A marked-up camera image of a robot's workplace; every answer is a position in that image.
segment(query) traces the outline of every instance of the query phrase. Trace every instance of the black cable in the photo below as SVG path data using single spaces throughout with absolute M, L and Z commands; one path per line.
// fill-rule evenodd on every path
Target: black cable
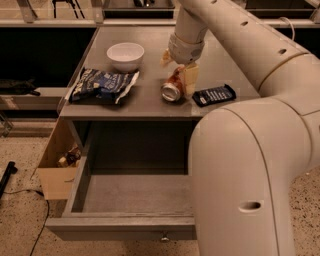
M 66 2 L 71 5 L 73 12 L 74 12 L 74 15 L 76 16 L 77 19 L 79 19 L 77 11 L 76 11 L 76 5 L 73 3 L 73 0 L 66 0 Z
M 80 7 L 80 4 L 78 3 L 78 0 L 75 0 L 75 2 L 76 2 L 76 4 L 77 4 L 77 6 L 78 6 L 78 9 L 80 10 L 80 14 L 81 14 L 82 18 L 85 19 L 84 14 L 83 14 L 83 12 L 82 12 L 82 9 L 81 9 L 81 7 Z
M 33 178 L 33 175 L 36 173 L 36 171 L 37 171 L 37 168 L 34 168 L 32 174 L 31 174 L 31 176 L 30 176 L 30 180 Z
M 13 195 L 13 194 L 21 193 L 21 192 L 36 192 L 38 195 L 44 197 L 44 194 L 43 194 L 42 191 L 35 190 L 35 189 L 23 189 L 23 190 L 18 190 L 18 191 L 14 191 L 14 192 L 3 192 L 3 193 L 4 193 L 4 194 L 8 194 L 8 195 Z M 38 241 L 39 241 L 39 239 L 40 239 L 40 236 L 41 236 L 41 234 L 42 234 L 42 232 L 43 232 L 43 230 L 44 230 L 44 227 L 45 227 L 45 224 L 46 224 L 46 222 L 47 222 L 47 219 L 48 219 L 48 217 L 49 217 L 50 205 L 49 205 L 49 201 L 48 201 L 48 200 L 45 200 L 45 201 L 46 201 L 46 203 L 47 203 L 47 215 L 46 215 L 46 218 L 45 218 L 45 220 L 44 220 L 44 222 L 43 222 L 42 228 L 41 228 L 40 232 L 38 233 L 37 239 L 36 239 L 36 241 L 35 241 L 34 244 L 33 244 L 33 247 L 32 247 L 32 250 L 31 250 L 29 256 L 32 256 L 32 254 L 33 254 L 33 252 L 34 252 L 34 249 L 36 248 L 36 245 L 37 245 L 37 243 L 38 243 Z
M 53 17 L 56 18 L 57 14 L 56 14 L 56 0 L 52 0 L 52 4 L 53 4 Z

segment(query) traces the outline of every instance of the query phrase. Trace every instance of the power cord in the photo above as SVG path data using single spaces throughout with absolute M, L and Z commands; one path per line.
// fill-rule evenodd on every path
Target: power cord
M 35 192 L 35 193 L 37 193 L 38 195 L 44 197 L 44 194 L 43 194 L 42 191 L 35 190 L 35 189 L 23 189 L 23 190 L 18 190 L 18 191 L 15 191 L 15 192 L 3 192 L 3 193 L 4 193 L 4 194 L 8 194 L 8 195 L 13 195 L 13 194 L 21 193 L 21 192 Z M 48 200 L 45 200 L 45 201 L 46 201 L 46 203 L 47 203 L 47 215 L 46 215 L 46 218 L 45 218 L 45 220 L 44 220 L 44 222 L 43 222 L 42 228 L 41 228 L 40 232 L 38 233 L 37 239 L 36 239 L 36 241 L 35 241 L 34 244 L 33 244 L 33 247 L 32 247 L 32 250 L 31 250 L 29 256 L 32 256 L 32 254 L 33 254 L 33 252 L 34 252 L 34 249 L 36 248 L 36 245 L 37 245 L 37 243 L 38 243 L 38 241 L 39 241 L 39 239 L 40 239 L 40 236 L 41 236 L 41 234 L 42 234 L 42 232 L 43 232 L 43 230 L 44 230 L 45 223 L 46 223 L 46 221 L 47 221 L 47 219 L 48 219 L 48 217 L 49 217 L 50 205 L 49 205 L 49 201 L 48 201 Z
M 296 32 L 294 30 L 294 26 L 291 22 L 291 20 L 289 20 L 287 17 L 280 17 L 279 18 L 280 20 L 286 22 L 287 24 L 289 24 L 290 28 L 291 28 L 291 31 L 292 31 L 292 36 L 291 36 L 291 40 L 294 41 L 295 40 L 295 37 L 296 37 Z

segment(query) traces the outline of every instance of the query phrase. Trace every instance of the terrazzo floor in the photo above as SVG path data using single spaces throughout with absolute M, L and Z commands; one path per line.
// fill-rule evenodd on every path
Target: terrazzo floor
M 47 215 L 61 216 L 65 205 L 65 201 L 47 202 L 34 191 L 41 191 L 35 168 L 47 141 L 47 136 L 0 138 L 0 170 L 6 168 L 8 161 L 15 161 L 18 168 L 18 172 L 11 175 L 6 193 L 0 201 L 0 255 L 199 255 L 197 241 L 171 241 L 165 244 L 158 241 L 70 242 L 62 241 L 46 228 L 42 230 Z M 297 177 L 291 186 L 290 195 L 297 255 L 318 256 L 320 168 Z

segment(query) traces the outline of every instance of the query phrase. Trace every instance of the shelf top surface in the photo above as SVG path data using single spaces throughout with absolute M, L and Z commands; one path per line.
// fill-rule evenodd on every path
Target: shelf top surface
M 224 104 L 260 97 L 229 54 L 208 32 L 202 56 L 197 61 L 200 71 L 196 90 L 228 84 L 235 90 L 237 99 L 203 108 L 198 107 L 192 99 L 182 99 L 176 103 L 165 101 L 161 96 L 161 86 L 178 65 L 172 62 L 163 68 L 160 66 L 160 58 L 168 47 L 169 37 L 173 32 L 174 27 L 168 26 L 99 28 L 88 54 L 84 56 L 82 68 L 116 72 L 106 55 L 108 48 L 116 43 L 134 42 L 145 49 L 139 78 L 118 105 L 91 97 L 76 103 L 67 102 L 60 116 L 69 120 L 201 118 Z

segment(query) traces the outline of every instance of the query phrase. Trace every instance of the drawer front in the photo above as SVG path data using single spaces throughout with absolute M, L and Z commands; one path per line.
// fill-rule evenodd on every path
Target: drawer front
M 63 240 L 195 240 L 192 217 L 61 218 L 46 227 Z

